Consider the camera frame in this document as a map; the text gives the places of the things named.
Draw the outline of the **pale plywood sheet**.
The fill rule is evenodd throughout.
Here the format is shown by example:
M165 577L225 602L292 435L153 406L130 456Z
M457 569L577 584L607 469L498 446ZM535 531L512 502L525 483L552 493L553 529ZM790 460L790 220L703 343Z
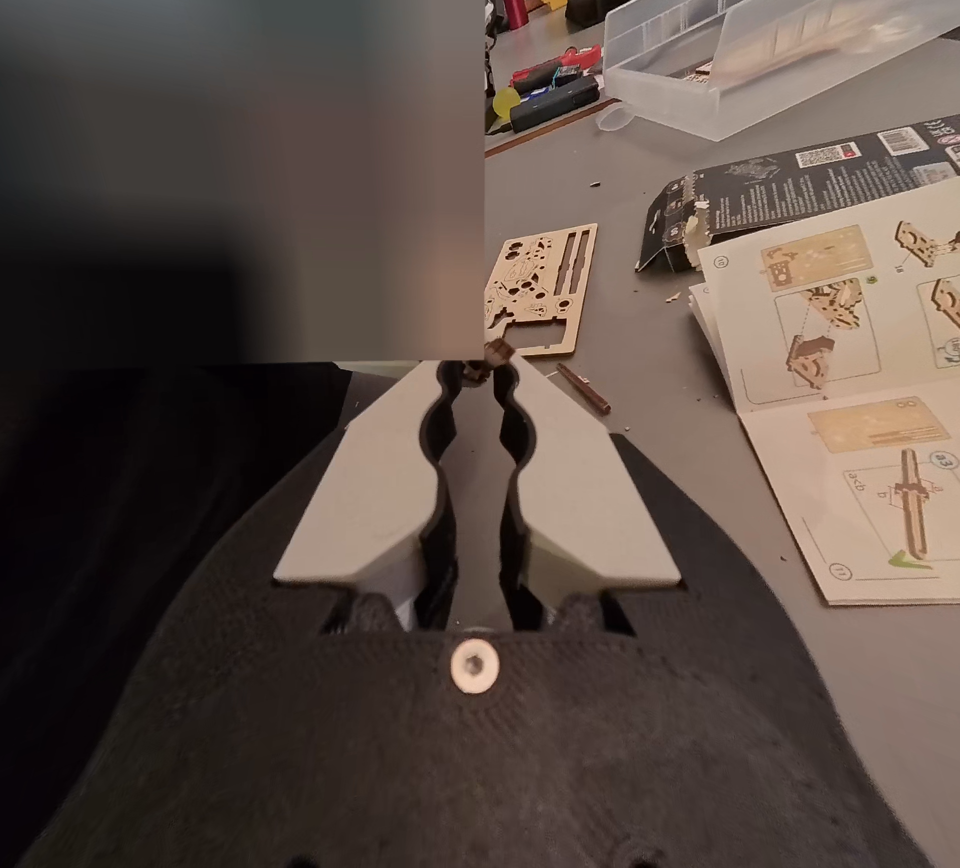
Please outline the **pale plywood sheet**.
M730 89L774 75L801 62L833 54L870 54L910 34L908 19L881 18L865 4L843 3L831 10L806 10L774 27L773 34L753 34L724 57L721 85Z

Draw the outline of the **laser-cut plywood parts sheet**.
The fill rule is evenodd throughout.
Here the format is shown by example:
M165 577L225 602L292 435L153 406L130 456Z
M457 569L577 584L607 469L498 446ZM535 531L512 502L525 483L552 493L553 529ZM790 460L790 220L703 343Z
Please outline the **laser-cut plywood parts sheet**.
M563 323L554 345L522 347L526 357L574 354L591 277L596 223L504 242L485 290L486 341L507 338L517 326Z

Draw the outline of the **small dark wooden gear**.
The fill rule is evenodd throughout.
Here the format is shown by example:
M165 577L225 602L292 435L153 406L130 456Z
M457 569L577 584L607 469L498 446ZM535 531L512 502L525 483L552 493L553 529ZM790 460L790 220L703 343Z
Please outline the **small dark wooden gear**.
M473 387L484 384L499 368L509 365L515 350L503 338L487 342L481 358L462 363L462 381Z

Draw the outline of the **white instruction booklet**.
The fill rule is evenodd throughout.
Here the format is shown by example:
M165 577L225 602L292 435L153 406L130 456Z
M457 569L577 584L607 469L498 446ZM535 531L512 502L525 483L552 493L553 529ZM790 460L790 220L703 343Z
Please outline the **white instruction booklet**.
M959 599L958 179L706 249L734 408L824 599Z

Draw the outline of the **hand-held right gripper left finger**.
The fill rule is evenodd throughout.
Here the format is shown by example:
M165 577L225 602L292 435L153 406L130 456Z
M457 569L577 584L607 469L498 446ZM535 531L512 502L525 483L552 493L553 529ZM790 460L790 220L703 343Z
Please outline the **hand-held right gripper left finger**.
M459 564L441 458L462 364L426 361L343 430L273 579L381 594L407 628L442 630Z

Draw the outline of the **thin dark wooden stick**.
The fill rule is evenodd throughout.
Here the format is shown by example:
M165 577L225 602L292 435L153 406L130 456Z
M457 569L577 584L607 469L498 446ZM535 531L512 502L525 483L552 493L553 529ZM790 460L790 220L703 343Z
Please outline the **thin dark wooden stick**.
M562 362L557 363L556 371L597 415L606 417L612 412L610 403L594 389L588 379L571 370L569 366Z

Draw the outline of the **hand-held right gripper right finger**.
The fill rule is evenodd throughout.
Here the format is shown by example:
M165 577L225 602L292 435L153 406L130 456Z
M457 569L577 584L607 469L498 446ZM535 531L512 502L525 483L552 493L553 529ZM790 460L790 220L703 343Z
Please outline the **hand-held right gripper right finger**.
M521 356L498 362L492 381L513 461L499 531L513 629L540 629L574 595L677 587L678 565L604 425Z

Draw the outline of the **clear plastic bin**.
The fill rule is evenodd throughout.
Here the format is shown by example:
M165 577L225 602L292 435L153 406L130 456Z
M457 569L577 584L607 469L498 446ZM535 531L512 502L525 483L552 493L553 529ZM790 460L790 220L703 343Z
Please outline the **clear plastic bin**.
M727 88L724 57L751 35L806 10L859 3L902 16L910 34L870 54L810 59ZM710 141L723 140L957 28L959 0L631 0L606 16L606 94L636 117Z

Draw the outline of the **red hand tool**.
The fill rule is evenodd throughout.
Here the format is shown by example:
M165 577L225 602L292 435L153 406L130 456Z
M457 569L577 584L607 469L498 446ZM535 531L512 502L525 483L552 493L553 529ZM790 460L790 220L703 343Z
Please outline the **red hand tool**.
M522 97L552 86L562 86L589 74L603 57L600 45L568 48L560 57L514 72L510 86Z

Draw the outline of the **black cardboard kit box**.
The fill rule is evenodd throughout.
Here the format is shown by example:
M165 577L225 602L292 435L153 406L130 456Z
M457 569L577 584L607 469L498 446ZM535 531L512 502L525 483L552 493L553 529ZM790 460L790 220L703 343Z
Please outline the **black cardboard kit box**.
M662 254L675 273L691 268L683 235L697 204L711 244L955 178L958 164L955 114L695 170L655 197L634 271Z

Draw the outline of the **person's black clothing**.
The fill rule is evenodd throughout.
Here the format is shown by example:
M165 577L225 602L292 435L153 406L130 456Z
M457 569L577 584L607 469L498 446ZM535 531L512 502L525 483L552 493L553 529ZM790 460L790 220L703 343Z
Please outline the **person's black clothing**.
M126 671L180 585L336 427L352 374L71 374L2 474L2 726L39 737Z

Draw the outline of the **black power bank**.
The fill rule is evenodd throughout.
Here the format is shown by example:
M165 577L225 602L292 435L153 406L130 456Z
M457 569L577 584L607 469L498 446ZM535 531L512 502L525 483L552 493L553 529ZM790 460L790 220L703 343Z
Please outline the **black power bank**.
M532 93L510 109L510 129L522 133L591 106L602 88L602 78L590 75Z

